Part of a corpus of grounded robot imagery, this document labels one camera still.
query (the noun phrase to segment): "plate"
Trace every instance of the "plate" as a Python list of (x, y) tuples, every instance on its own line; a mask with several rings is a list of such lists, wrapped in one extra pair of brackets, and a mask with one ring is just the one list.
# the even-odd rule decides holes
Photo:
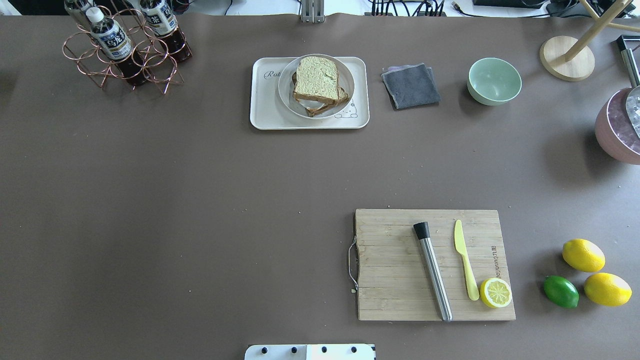
[(296, 100), (293, 97), (294, 85), (291, 78), (298, 69), (300, 61), (304, 58), (308, 58), (309, 56), (317, 56), (318, 58), (329, 59), (335, 63), (336, 67), (338, 68), (339, 74), (338, 84), (344, 89), (344, 91), (347, 92), (347, 94), (349, 94), (349, 100), (351, 100), (351, 97), (353, 96), (353, 89), (355, 86), (351, 71), (349, 71), (349, 69), (340, 60), (324, 54), (309, 54), (300, 56), (299, 58), (296, 58), (295, 60), (287, 64), (280, 75), (280, 79), (278, 80), (278, 93), (280, 94), (280, 100), (282, 100), (282, 103), (284, 103), (285, 106), (296, 115), (302, 116), (309, 120), (327, 119), (342, 111), (349, 104), (349, 101), (346, 101), (340, 106), (336, 106), (323, 113), (320, 113), (319, 116), (310, 117), (307, 113), (307, 108), (320, 108), (322, 105), (324, 105), (324, 103), (310, 100)]

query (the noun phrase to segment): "gray towel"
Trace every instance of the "gray towel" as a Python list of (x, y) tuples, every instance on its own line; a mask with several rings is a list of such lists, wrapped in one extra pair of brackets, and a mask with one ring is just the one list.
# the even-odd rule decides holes
[(433, 79), (433, 70), (424, 63), (389, 67), (382, 74), (387, 91), (396, 109), (433, 104), (440, 101), (440, 93)]

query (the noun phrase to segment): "metal bracket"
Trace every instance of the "metal bracket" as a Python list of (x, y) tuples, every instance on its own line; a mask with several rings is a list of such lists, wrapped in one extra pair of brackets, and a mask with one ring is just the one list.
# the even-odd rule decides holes
[(301, 0), (300, 4), (302, 22), (324, 22), (324, 0)]

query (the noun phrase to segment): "bread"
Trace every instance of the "bread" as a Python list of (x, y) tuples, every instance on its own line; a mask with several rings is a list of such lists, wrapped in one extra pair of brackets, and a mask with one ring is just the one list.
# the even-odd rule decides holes
[(305, 108), (307, 109), (307, 114), (310, 117), (315, 117), (318, 114), (322, 114), (329, 109), (332, 109), (336, 106), (340, 106), (345, 102), (349, 101), (349, 94), (341, 86), (338, 87), (338, 93), (340, 94), (339, 95), (340, 99), (335, 104), (324, 104), (317, 109), (312, 109), (305, 106)]
[(307, 56), (300, 60), (292, 76), (293, 97), (323, 103), (319, 108), (303, 106), (310, 117), (314, 117), (349, 100), (349, 94), (339, 85), (340, 73), (336, 64), (327, 58)]

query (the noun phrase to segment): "mint green bowl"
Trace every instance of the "mint green bowl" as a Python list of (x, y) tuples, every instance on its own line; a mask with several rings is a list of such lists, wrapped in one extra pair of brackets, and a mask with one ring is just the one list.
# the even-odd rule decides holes
[(484, 58), (471, 65), (467, 88), (481, 104), (502, 105), (520, 93), (522, 78), (512, 64), (498, 58)]

